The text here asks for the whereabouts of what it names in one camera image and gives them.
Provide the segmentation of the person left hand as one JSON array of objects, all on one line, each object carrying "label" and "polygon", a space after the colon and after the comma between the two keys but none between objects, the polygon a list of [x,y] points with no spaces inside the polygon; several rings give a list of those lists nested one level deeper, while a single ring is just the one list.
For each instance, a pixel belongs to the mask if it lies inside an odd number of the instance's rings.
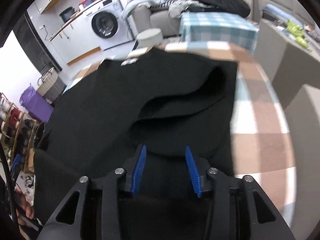
[{"label": "person left hand", "polygon": [[27,201],[25,194],[22,192],[20,188],[16,188],[15,192],[19,195],[20,200],[18,201],[18,205],[25,211],[25,215],[33,219],[34,218],[34,209],[31,204]]}]

